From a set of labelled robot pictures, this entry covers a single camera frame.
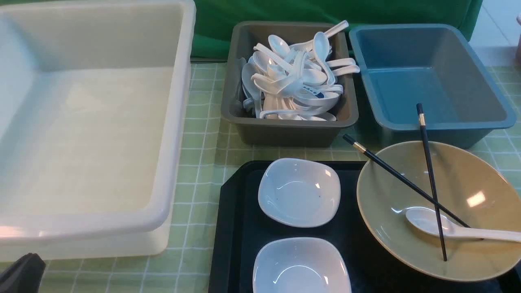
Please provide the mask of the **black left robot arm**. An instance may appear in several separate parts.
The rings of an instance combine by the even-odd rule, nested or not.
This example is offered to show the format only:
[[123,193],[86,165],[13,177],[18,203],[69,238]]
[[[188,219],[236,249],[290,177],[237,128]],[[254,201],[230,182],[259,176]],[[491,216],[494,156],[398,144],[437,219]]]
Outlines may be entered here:
[[0,275],[2,293],[37,293],[46,269],[39,254],[25,254]]

